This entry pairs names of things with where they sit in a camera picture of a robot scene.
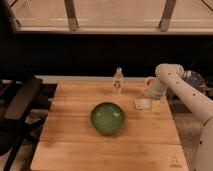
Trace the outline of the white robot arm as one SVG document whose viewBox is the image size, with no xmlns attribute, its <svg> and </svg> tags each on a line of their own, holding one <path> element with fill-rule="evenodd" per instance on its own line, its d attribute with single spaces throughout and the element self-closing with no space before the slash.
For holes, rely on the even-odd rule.
<svg viewBox="0 0 213 171">
<path fill-rule="evenodd" d="M 159 64 L 155 75 L 145 94 L 159 99 L 170 88 L 188 107 L 203 124 L 194 171 L 213 171 L 213 100 L 182 79 L 184 68 L 179 64 Z"/>
</svg>

